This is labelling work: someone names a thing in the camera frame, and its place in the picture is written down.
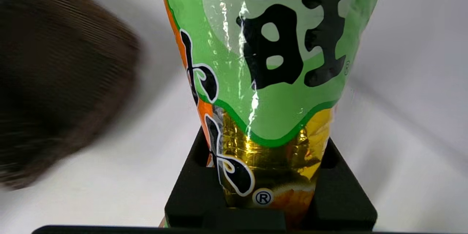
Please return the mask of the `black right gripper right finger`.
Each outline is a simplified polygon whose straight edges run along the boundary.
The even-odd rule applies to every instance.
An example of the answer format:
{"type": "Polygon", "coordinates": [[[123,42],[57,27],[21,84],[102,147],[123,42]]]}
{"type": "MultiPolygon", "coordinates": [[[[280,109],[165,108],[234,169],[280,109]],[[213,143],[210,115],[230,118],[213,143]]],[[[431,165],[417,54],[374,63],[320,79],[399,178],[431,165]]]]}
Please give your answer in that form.
{"type": "Polygon", "coordinates": [[[332,139],[318,169],[315,194],[301,230],[371,232],[377,210],[332,139]]]}

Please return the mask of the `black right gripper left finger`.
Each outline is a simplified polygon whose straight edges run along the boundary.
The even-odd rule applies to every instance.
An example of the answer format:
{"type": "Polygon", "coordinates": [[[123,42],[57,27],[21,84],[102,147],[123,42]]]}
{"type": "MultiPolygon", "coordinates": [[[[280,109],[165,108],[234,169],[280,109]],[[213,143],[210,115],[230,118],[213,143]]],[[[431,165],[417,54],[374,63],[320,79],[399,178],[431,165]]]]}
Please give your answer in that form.
{"type": "Polygon", "coordinates": [[[168,227],[199,229],[212,214],[227,208],[217,170],[206,167],[208,156],[200,128],[165,205],[168,227]]]}

